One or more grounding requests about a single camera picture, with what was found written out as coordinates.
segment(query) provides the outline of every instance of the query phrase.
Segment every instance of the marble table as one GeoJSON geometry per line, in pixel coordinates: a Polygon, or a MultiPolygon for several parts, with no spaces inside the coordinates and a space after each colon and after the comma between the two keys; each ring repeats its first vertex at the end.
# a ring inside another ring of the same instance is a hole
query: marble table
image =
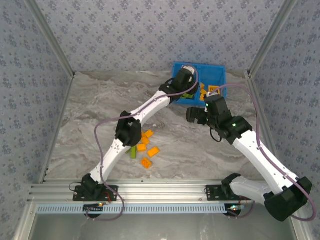
{"type": "MultiPolygon", "coordinates": [[[[100,161],[94,137],[96,124],[136,109],[169,78],[169,71],[77,72],[46,179],[82,178],[89,173],[100,161]]],[[[246,84],[246,79],[228,73],[227,82],[246,84]]],[[[227,104],[234,116],[243,116],[255,127],[256,113],[244,91],[229,88],[227,104]]],[[[224,179],[232,173],[262,179],[237,149],[225,140],[212,140],[207,126],[187,122],[186,111],[185,105],[171,104],[143,126],[144,131],[154,132],[148,149],[160,149],[151,159],[150,169],[140,163],[146,152],[138,153],[136,159],[125,154],[109,179],[224,179]]],[[[116,126],[112,122],[98,129],[104,153],[114,139],[116,126]]]]}

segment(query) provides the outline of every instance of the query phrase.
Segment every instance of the orange block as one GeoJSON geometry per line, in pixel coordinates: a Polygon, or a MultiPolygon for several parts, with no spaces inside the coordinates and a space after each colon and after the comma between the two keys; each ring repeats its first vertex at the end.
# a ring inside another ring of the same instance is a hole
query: orange block
{"type": "Polygon", "coordinates": [[[149,139],[146,136],[141,139],[141,142],[145,145],[148,145],[150,143],[149,139]]]}
{"type": "Polygon", "coordinates": [[[148,158],[143,158],[141,161],[142,166],[144,166],[146,169],[149,169],[152,166],[152,162],[148,158]]]}
{"type": "Polygon", "coordinates": [[[204,90],[204,89],[201,89],[200,93],[203,94],[203,95],[205,95],[205,94],[207,94],[207,91],[204,90]]]}
{"type": "Polygon", "coordinates": [[[150,138],[153,134],[154,134],[154,132],[152,130],[148,130],[148,131],[145,132],[145,136],[147,138],[150,138]]]}
{"type": "Polygon", "coordinates": [[[150,149],[147,154],[150,158],[152,158],[154,155],[158,154],[159,152],[160,152],[159,148],[155,146],[154,148],[150,149]]]}
{"type": "Polygon", "coordinates": [[[216,90],[219,86],[209,86],[209,92],[213,92],[216,90]]]}
{"type": "Polygon", "coordinates": [[[147,145],[145,145],[144,143],[138,144],[138,145],[136,146],[136,148],[137,148],[138,152],[145,152],[145,151],[147,151],[147,145]]]}

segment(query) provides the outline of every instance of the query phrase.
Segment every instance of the mounting plate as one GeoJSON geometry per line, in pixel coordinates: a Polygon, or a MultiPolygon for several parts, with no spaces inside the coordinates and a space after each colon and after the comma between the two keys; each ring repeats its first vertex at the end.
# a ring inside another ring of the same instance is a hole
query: mounting plate
{"type": "MultiPolygon", "coordinates": [[[[109,186],[116,192],[118,192],[118,186],[109,186]]],[[[88,193],[85,188],[81,185],[76,186],[74,189],[73,194],[73,201],[74,202],[115,202],[117,201],[117,195],[115,195],[113,192],[111,192],[109,189],[106,188],[106,186],[102,187],[102,191],[100,196],[97,197],[97,199],[93,199],[92,195],[88,193]]]]}
{"type": "Polygon", "coordinates": [[[223,189],[222,185],[207,185],[204,189],[206,193],[206,199],[208,201],[239,201],[240,197],[237,195],[227,196],[223,189]]]}

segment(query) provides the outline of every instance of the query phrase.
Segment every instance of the green block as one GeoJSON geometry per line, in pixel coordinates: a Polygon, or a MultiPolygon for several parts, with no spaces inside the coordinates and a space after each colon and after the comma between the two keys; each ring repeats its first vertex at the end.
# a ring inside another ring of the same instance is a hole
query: green block
{"type": "Polygon", "coordinates": [[[193,98],[194,98],[194,95],[188,94],[188,99],[193,99],[193,98]]]}
{"type": "Polygon", "coordinates": [[[137,146],[133,146],[131,148],[131,158],[136,159],[137,158],[137,146]]]}

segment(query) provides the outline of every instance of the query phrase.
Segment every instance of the cable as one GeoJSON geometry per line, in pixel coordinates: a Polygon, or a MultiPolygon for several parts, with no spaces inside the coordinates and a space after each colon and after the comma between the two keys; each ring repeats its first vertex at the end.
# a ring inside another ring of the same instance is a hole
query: cable
{"type": "Polygon", "coordinates": [[[129,116],[121,116],[121,117],[115,117],[115,118],[111,118],[111,119],[106,119],[106,120],[103,120],[101,122],[99,122],[95,128],[94,128],[94,137],[95,137],[95,141],[96,141],[96,144],[98,145],[99,147],[99,151],[100,151],[100,155],[101,155],[101,160],[100,160],[100,178],[101,178],[101,181],[102,183],[105,185],[105,187],[110,190],[111,192],[113,192],[115,195],[117,195],[121,202],[122,202],[122,208],[121,208],[121,211],[120,213],[115,216],[115,217],[112,217],[112,218],[91,218],[89,217],[88,213],[89,213],[89,209],[87,210],[86,212],[86,217],[88,219],[92,219],[94,221],[101,221],[101,222],[109,222],[109,221],[114,221],[114,220],[117,220],[118,218],[120,218],[122,216],[122,214],[124,213],[124,210],[125,210],[125,201],[124,199],[121,197],[121,195],[113,190],[107,183],[106,181],[104,180],[104,176],[103,176],[103,173],[102,173],[102,167],[104,165],[104,153],[103,153],[103,150],[102,150],[102,147],[100,145],[100,142],[99,142],[99,139],[98,139],[98,134],[97,134],[97,129],[99,126],[103,125],[103,124],[106,124],[106,123],[109,123],[109,122],[113,122],[113,121],[119,121],[119,120],[122,120],[122,119],[129,119],[129,118],[133,118],[135,116],[137,116],[139,113],[141,113],[144,109],[146,109],[147,107],[149,107],[152,103],[156,102],[157,100],[161,99],[161,98],[165,98],[165,97],[175,97],[175,96],[180,96],[180,95],[183,95],[183,94],[186,94],[188,92],[190,92],[192,89],[194,89],[197,84],[198,84],[198,81],[199,81],[199,74],[198,74],[198,71],[197,69],[192,66],[192,65],[184,65],[182,67],[191,67],[194,69],[194,73],[195,73],[195,83],[193,84],[192,87],[190,87],[188,90],[185,90],[185,91],[182,91],[182,92],[178,92],[178,93],[172,93],[172,94],[164,94],[164,95],[161,95],[161,96],[158,96],[156,97],[155,99],[153,99],[151,102],[149,102],[147,105],[145,105],[144,107],[142,107],[139,111],[137,111],[135,114],[132,114],[132,115],[129,115],[129,116]]]}
{"type": "Polygon", "coordinates": [[[104,192],[102,192],[101,194],[102,194],[102,195],[103,195],[103,194],[106,194],[106,195],[108,196],[108,201],[109,201],[109,203],[111,203],[111,197],[110,197],[110,193],[109,193],[109,192],[104,191],[104,192]]]}
{"type": "Polygon", "coordinates": [[[244,201],[245,200],[245,205],[244,205],[244,207],[246,207],[247,206],[247,200],[248,200],[248,198],[246,198],[245,196],[239,196],[240,197],[240,200],[239,200],[239,205],[241,205],[241,201],[244,201]]]}
{"type": "Polygon", "coordinates": [[[220,143],[220,142],[222,141],[222,138],[220,137],[219,140],[215,139],[215,137],[214,137],[213,134],[212,134],[212,130],[213,130],[213,128],[210,127],[210,135],[211,135],[212,139],[215,140],[217,143],[220,143]]]}
{"type": "Polygon", "coordinates": [[[227,212],[228,212],[229,214],[234,215],[234,217],[237,218],[237,219],[244,219],[245,217],[248,217],[248,216],[253,212],[253,210],[255,209],[255,205],[256,205],[256,202],[253,201],[250,210],[249,210],[245,215],[243,215],[243,216],[239,216],[239,215],[237,215],[237,214],[235,214],[234,212],[229,211],[229,210],[227,210],[227,212]]]}
{"type": "Polygon", "coordinates": [[[218,88],[216,88],[214,91],[211,92],[210,96],[214,93],[217,92],[219,89],[222,88],[228,88],[228,87],[237,87],[237,88],[241,88],[243,90],[245,90],[251,97],[251,100],[253,102],[254,108],[255,108],[255,113],[256,113],[256,142],[258,145],[259,150],[261,151],[262,155],[265,157],[265,159],[275,168],[277,169],[282,175],[283,177],[287,178],[292,184],[294,184],[305,196],[306,198],[310,201],[310,204],[312,206],[312,216],[309,218],[300,218],[297,216],[292,215],[291,217],[293,217],[294,219],[297,219],[299,221],[303,221],[303,222],[310,222],[312,220],[314,220],[317,217],[317,207],[315,205],[315,202],[313,201],[313,199],[310,197],[310,195],[296,182],[294,181],[291,177],[286,176],[287,174],[281,169],[279,168],[266,154],[266,152],[264,151],[264,149],[261,146],[261,139],[260,139],[260,116],[258,114],[258,104],[256,102],[256,100],[254,99],[254,96],[252,95],[252,93],[243,85],[240,84],[235,84],[235,83],[228,83],[225,85],[222,85],[218,88]]]}
{"type": "Polygon", "coordinates": [[[75,190],[72,190],[70,188],[71,184],[81,184],[81,182],[80,181],[73,181],[72,183],[69,184],[69,190],[72,191],[72,192],[75,192],[75,190]]]}

